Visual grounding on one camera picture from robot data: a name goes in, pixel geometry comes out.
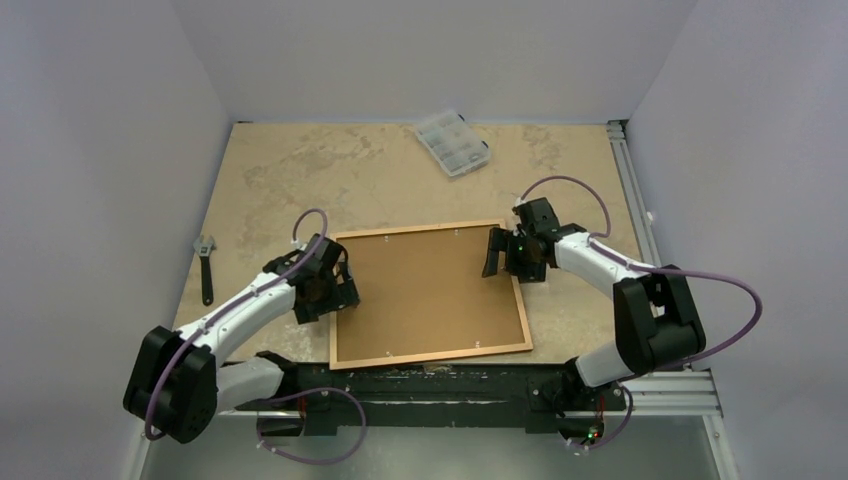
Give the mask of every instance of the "wooden frame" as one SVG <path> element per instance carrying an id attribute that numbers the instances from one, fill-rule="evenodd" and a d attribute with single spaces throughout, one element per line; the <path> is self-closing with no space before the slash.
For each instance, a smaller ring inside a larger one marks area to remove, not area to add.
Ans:
<path id="1" fill-rule="evenodd" d="M 386 236 L 393 235 L 399 233 L 414 233 L 414 232 L 429 232 L 436 230 L 458 230 L 463 228 L 471 228 L 471 227 L 485 227 L 499 226 L 501 228 L 505 228 L 505 222 L 503 220 L 479 220 L 479 221 L 471 221 L 471 222 L 454 222 L 454 223 L 440 223 L 436 225 L 423 225 L 423 226 L 415 226 L 415 227 L 397 227 L 397 228 L 382 228 L 376 230 L 363 230 L 357 232 L 343 232 L 337 233 L 331 236 L 333 240 L 343 240 L 345 238 L 356 238 L 356 237 L 373 237 L 373 236 Z M 479 348 L 467 348 L 467 349 L 459 349 L 459 350 L 447 350 L 440 352 L 432 352 L 432 353 L 422 353 L 422 354 L 413 354 L 413 355 L 399 355 L 399 356 L 388 356 L 381 358 L 369 358 L 364 360 L 348 360 L 348 361 L 339 361 L 338 359 L 338 328 L 337 328 L 337 317 L 336 313 L 332 313 L 330 315 L 330 369 L 347 369 L 347 368 L 360 368 L 360 367 L 370 367 L 370 366 L 381 366 L 381 365 L 394 365 L 394 364 L 402 364 L 402 363 L 417 363 L 417 362 L 427 362 L 434 360 L 445 360 L 450 358 L 463 358 L 463 357 L 475 357 L 482 355 L 493 355 L 493 354 L 501 354 L 501 353 L 512 353 L 512 352 L 521 352 L 528 351 L 533 349 L 533 341 L 530 337 L 530 327 L 527 323 L 527 312 L 524 308 L 524 298 L 521 295 L 521 288 L 519 287 L 518 279 L 516 277 L 511 277 L 512 281 L 512 289 L 515 295 L 515 303 L 518 309 L 518 318 L 521 324 L 521 331 L 524 337 L 524 341 L 521 343 L 514 343 L 508 345 L 496 345 L 491 347 L 479 347 Z"/>

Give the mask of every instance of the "brown board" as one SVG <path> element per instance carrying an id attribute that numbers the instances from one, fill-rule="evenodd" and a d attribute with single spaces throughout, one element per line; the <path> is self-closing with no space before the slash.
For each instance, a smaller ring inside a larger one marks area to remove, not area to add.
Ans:
<path id="1" fill-rule="evenodd" d="M 532 350 L 518 280 L 481 277 L 494 226 L 503 221 L 334 235 L 361 303 L 330 318 L 330 368 Z"/>

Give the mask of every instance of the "gray floor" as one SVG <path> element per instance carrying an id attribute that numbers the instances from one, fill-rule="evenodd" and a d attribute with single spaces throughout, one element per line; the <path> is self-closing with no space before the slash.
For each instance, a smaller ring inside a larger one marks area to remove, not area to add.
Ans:
<path id="1" fill-rule="evenodd" d="M 608 428 L 617 424 L 610 422 Z M 343 452 L 356 428 L 337 437 L 278 440 L 288 451 Z M 717 479 L 700 418 L 634 418 L 615 442 L 576 457 L 558 435 L 517 429 L 371 428 L 353 457 L 330 467 L 294 463 L 256 448 L 254 421 L 220 418 L 195 442 L 166 438 L 147 457 L 144 479 Z"/>

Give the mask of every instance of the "robotic arm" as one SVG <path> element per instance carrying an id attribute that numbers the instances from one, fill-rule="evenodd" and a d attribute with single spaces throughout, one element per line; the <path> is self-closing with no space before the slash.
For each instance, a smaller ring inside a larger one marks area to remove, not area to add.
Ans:
<path id="1" fill-rule="evenodd" d="M 286 281 L 263 287 L 291 269 L 295 260 L 316 242 L 320 244 L 315 254 Z M 124 394 L 124 408 L 145 418 L 148 404 L 154 401 L 153 426 L 180 443 L 188 443 L 217 412 L 251 400 L 291 393 L 284 378 L 293 364 L 278 355 L 260 352 L 237 365 L 224 366 L 224 362 L 260 328 L 290 310 L 295 311 L 302 324 L 358 305 L 359 294 L 347 262 L 344 247 L 315 235 L 304 250 L 295 250 L 265 265 L 247 287 L 209 315 L 178 331 L 154 328 L 142 341 Z M 243 301 L 245 295 L 251 298 Z M 214 315 L 221 317 L 207 327 L 207 320 Z M 168 374 L 164 388 L 154 395 L 166 365 L 198 329 L 202 333 L 185 349 Z"/>
<path id="2" fill-rule="evenodd" d="M 548 397 L 563 411 L 585 407 L 613 382 L 643 375 L 701 352 L 706 337 L 685 277 L 631 270 L 592 248 L 596 242 L 576 224 L 560 225 L 546 198 L 517 205 L 515 230 L 493 228 L 483 277 L 505 270 L 522 283 L 543 282 L 547 267 L 572 272 L 613 301 L 615 341 L 572 358 Z M 599 245 L 599 248 L 626 258 Z M 676 268 L 673 265 L 665 268 Z"/>

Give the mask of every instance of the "table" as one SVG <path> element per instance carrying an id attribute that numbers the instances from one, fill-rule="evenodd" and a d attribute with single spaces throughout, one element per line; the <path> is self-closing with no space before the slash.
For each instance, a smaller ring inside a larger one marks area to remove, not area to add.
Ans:
<path id="1" fill-rule="evenodd" d="M 289 252 L 294 220 L 309 207 L 327 211 L 330 232 L 510 218 L 516 197 L 531 183 L 564 174 L 589 183 L 606 201 L 613 230 L 605 243 L 639 258 L 604 126 L 473 128 L 489 144 L 492 159 L 476 172 L 449 179 L 411 125 L 235 124 L 203 224 L 203 234 L 213 235 L 218 246 L 211 256 L 215 303 L 201 303 L 195 256 L 175 327 L 211 312 L 268 260 Z M 600 208 L 580 187 L 550 182 L 534 194 L 548 197 L 561 223 L 603 229 Z M 302 224 L 301 240 L 320 228 L 312 217 Z M 534 349 L 452 361 L 564 362 L 614 338 L 612 303 L 580 278 L 550 272 L 546 283 L 521 289 Z M 230 360 L 272 350 L 295 362 L 327 362 L 328 330 L 326 318 L 298 325 L 289 313 L 262 328 Z"/>

